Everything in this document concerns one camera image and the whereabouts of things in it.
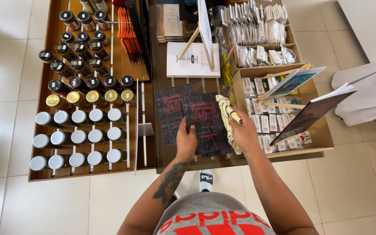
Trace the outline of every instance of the white cloth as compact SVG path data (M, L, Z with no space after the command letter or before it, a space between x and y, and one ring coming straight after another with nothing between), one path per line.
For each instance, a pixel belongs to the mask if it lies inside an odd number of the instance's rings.
M376 62L357 68L339 71L333 76L332 87L337 89L376 72ZM353 126L376 119L376 73L353 84L358 90L337 105L335 113L346 125Z

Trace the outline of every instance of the gray shirt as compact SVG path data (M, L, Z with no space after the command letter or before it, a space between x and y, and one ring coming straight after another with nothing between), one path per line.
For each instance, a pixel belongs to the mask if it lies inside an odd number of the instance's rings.
M274 235L271 227L234 197L200 192L181 197L166 209L157 235Z

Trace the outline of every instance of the gold jar lid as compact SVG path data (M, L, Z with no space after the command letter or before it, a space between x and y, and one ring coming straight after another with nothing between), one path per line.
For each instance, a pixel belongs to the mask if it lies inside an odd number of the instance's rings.
M99 99L99 93L96 91L90 91L86 94L86 100L91 103L96 102Z
M121 93L121 98L128 102L128 101L131 101L134 97L134 94L131 90L125 90L123 91L123 93Z
M79 99L80 99L80 95L79 95L79 93L77 93L77 92L70 92L69 94L68 94L68 102L69 103L76 103L76 102L78 102L79 101Z
M49 95L46 99L46 104L50 107L55 107L56 105L59 104L59 102L60 102L60 97L55 94Z
M108 102L114 102L118 98L118 94L114 90L109 90L105 93L105 99Z

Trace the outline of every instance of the tattoo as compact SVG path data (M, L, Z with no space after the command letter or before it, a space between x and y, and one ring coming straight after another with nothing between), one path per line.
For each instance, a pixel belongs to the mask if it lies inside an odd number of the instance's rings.
M159 189L154 193L153 199L162 198L163 205L166 205L181 182L188 165L189 163L186 162L175 163L170 171L164 175L163 183L159 185Z

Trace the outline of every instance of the black book cover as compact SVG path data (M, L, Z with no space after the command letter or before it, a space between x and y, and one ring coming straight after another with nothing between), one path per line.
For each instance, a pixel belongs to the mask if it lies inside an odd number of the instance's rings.
M154 91L165 146L176 144L176 134L184 116L181 97L194 93L192 84Z
M327 114L333 107L342 100L356 91L331 96L326 99L321 99L316 102L309 102L300 113L285 127L285 129L270 143L273 145L278 142L282 142L291 136L295 136L299 133L306 131L311 125L313 125L322 116Z
M195 125L198 145L195 154L212 157L234 153L227 142L227 130L216 101L216 93L183 95L187 128Z

